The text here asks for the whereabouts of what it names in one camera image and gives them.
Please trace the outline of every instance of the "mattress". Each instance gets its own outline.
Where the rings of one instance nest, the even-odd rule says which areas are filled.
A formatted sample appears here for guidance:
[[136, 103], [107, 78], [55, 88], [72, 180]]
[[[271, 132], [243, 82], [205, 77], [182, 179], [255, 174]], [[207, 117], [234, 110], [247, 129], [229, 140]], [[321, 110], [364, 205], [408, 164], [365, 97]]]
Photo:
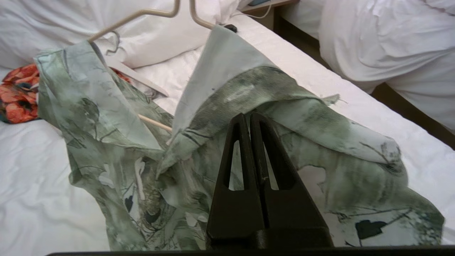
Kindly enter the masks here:
[[319, 39], [319, 24], [326, 0], [300, 0], [294, 5], [282, 7], [280, 15], [292, 25]]
[[[341, 79], [251, 18], [229, 23], [300, 86], [318, 96], [339, 94], [331, 107], [396, 140], [409, 187], [429, 199], [446, 218], [444, 243], [455, 243], [455, 152], [426, 131]], [[165, 62], [138, 68], [170, 97], [156, 99], [174, 114], [202, 47]], [[46, 255], [57, 251], [108, 251], [103, 214], [95, 200], [68, 181], [65, 142], [43, 120], [0, 123], [0, 255]]]

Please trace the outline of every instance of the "white bedding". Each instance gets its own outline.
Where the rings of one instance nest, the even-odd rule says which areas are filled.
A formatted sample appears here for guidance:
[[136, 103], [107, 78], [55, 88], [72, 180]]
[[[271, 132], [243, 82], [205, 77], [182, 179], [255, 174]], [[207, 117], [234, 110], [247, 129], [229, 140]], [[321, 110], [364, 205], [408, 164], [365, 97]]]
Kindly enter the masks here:
[[319, 24], [325, 1], [300, 0], [294, 5], [283, 6], [280, 15], [303, 32], [319, 39]]
[[[453, 150], [251, 18], [238, 15], [229, 23], [300, 86], [322, 97], [339, 93], [341, 100], [333, 109], [394, 138], [410, 188], [441, 211], [446, 218], [444, 243], [455, 243]], [[169, 98], [156, 100], [169, 113], [175, 112], [201, 52], [198, 48], [137, 69], [169, 92]], [[0, 255], [109, 250], [104, 217], [95, 200], [69, 184], [65, 143], [57, 131], [42, 120], [0, 123], [0, 143]]]

